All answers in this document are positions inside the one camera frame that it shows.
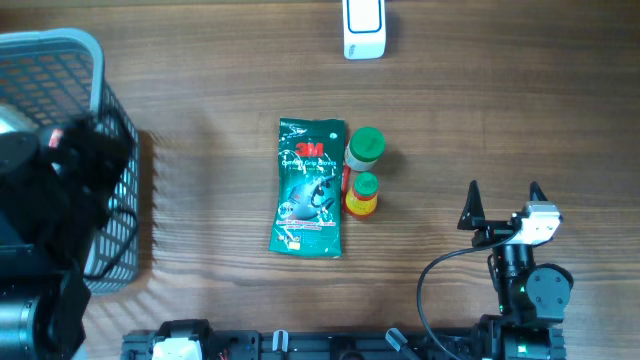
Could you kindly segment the green 3M gloves package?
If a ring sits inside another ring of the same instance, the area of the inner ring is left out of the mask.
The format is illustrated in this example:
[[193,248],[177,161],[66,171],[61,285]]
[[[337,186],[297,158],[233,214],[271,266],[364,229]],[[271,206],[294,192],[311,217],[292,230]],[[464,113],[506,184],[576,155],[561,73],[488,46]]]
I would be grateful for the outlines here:
[[341,201],[346,124],[279,121],[279,193],[269,250],[301,257],[342,255]]

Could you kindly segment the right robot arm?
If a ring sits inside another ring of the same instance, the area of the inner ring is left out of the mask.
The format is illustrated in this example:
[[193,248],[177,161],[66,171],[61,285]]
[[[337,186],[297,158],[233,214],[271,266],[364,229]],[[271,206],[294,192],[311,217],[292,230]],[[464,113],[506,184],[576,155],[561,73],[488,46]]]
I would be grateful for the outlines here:
[[535,182],[529,200],[508,220],[488,220],[473,180],[457,228],[472,231],[472,248],[489,250],[487,263],[500,313],[484,315],[470,331],[474,359],[564,359],[564,310],[574,279],[566,269],[538,264],[534,250],[553,240],[563,222]]

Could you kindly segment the green lid white jar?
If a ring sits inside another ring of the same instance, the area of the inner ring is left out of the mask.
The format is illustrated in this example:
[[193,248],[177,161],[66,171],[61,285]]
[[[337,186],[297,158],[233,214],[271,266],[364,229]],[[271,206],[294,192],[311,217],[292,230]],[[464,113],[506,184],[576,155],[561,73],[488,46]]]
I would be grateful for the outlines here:
[[379,129],[359,128],[353,133],[345,149],[345,163],[354,171],[368,171],[384,154],[385,149],[386,139]]

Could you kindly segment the red square snack packet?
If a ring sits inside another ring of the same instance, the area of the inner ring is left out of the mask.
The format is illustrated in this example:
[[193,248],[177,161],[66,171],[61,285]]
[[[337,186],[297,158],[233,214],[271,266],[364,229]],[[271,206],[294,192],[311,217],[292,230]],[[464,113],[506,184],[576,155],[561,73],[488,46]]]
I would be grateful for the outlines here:
[[48,139],[48,143],[47,143],[48,147],[57,148],[63,136],[64,136],[64,131],[62,129],[60,128],[53,129]]

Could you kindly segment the red stick sachet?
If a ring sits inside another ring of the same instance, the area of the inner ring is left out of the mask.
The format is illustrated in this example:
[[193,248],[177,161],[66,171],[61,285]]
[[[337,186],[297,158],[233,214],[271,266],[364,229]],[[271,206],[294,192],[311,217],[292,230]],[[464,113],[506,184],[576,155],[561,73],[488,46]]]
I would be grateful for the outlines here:
[[341,194],[345,195],[348,191],[349,177],[350,177],[351,168],[344,164],[343,171],[341,176]]

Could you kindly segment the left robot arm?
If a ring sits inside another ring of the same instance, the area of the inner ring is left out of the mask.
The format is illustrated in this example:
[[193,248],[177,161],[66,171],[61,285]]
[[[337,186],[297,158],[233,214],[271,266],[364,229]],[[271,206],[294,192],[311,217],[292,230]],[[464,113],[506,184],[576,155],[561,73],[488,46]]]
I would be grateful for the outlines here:
[[1,356],[71,359],[85,340],[88,282],[103,279],[126,252],[85,272],[136,140],[117,110],[87,113],[41,132],[1,136]]

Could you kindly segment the green cap sauce bottle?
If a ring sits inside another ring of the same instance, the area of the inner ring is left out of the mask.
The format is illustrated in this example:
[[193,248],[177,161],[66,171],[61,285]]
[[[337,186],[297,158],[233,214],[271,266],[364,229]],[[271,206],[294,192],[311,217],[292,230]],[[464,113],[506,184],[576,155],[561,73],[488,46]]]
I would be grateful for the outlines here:
[[356,218],[372,215],[378,205],[378,189],[379,181],[374,174],[362,172],[357,175],[345,196],[346,211]]

